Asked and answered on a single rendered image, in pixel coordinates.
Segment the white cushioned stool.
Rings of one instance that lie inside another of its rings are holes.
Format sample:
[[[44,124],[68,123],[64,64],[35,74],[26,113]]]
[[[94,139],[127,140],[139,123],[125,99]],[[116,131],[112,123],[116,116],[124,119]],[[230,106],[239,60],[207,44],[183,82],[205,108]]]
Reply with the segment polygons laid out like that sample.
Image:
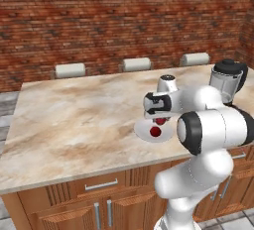
[[[125,58],[123,60],[123,70],[125,72],[149,70],[152,63],[148,57]]]
[[[181,58],[181,66],[208,64],[210,56],[207,53],[184,54]]]
[[[56,66],[56,78],[80,77],[85,75],[83,63],[58,64]]]

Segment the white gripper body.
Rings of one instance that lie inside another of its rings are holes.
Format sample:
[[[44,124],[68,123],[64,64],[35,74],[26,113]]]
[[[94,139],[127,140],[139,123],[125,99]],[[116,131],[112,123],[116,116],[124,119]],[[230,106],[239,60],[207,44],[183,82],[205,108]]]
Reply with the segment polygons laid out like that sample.
[[[171,111],[161,111],[159,109],[146,109],[144,111],[144,117],[146,119],[157,119],[157,118],[170,118],[173,116]]]

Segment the black and clear blender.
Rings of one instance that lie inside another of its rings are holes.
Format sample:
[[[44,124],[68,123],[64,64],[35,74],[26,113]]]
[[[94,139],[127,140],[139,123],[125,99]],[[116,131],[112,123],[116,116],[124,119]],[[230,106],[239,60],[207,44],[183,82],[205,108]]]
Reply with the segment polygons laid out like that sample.
[[[234,95],[243,87],[247,74],[246,63],[225,58],[211,69],[209,84],[220,91],[224,104],[231,105]]]

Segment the wooden drawer front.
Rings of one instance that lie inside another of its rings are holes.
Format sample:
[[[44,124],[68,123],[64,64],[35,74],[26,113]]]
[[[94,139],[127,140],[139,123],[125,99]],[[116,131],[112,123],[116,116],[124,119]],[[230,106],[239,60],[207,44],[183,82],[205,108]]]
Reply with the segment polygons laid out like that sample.
[[[234,166],[236,168],[240,168],[242,166],[251,166],[254,164],[254,145],[237,147],[237,148],[230,149],[228,151],[231,157],[241,155],[243,152],[246,154],[246,157],[244,159],[233,160]]]
[[[118,184],[91,190],[91,191],[84,190],[84,186],[86,184],[90,186],[90,185],[105,183],[108,181],[113,181],[116,178],[118,179]],[[120,190],[125,187],[125,172],[113,172],[113,173],[107,173],[107,174],[102,174],[98,176],[77,179],[77,180],[74,180],[71,184],[73,185],[73,188],[77,197],[89,196],[89,195],[99,194],[99,193],[107,192],[107,191]]]

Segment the red apple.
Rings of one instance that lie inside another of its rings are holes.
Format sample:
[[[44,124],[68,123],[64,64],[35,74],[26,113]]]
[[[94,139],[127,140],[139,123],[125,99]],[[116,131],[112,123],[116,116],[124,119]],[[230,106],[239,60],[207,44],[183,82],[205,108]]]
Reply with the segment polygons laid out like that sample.
[[[159,127],[152,127],[150,129],[150,134],[153,136],[153,137],[159,137],[161,135],[162,131]]]

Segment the wooden cupboard door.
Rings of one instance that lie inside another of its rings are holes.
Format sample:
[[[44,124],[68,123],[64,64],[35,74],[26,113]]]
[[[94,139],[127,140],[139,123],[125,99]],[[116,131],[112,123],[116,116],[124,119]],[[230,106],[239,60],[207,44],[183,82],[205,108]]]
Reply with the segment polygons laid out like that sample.
[[[216,216],[254,207],[254,171],[234,173],[224,197],[219,201]]]
[[[108,227],[107,222],[108,199],[112,201],[112,227]],[[108,195],[104,201],[105,230],[154,230],[167,207],[167,201],[155,191],[118,192]]]
[[[29,216],[33,230],[97,230],[94,213],[95,199],[80,200]]]
[[[215,216],[216,209],[219,204],[219,196],[212,201],[210,197],[213,195],[214,191],[207,195],[195,208],[193,219],[197,222],[207,221]]]

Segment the white round plate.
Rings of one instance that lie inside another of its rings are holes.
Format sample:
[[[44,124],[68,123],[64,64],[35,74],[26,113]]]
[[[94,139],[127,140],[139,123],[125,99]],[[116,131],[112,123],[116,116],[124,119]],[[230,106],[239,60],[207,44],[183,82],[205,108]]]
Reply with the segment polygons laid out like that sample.
[[[159,137],[153,137],[150,134],[150,129],[154,126],[159,127],[162,131]],[[152,119],[139,119],[134,125],[134,132],[140,139],[149,143],[167,142],[174,135],[173,129],[167,122],[163,125],[158,125]]]

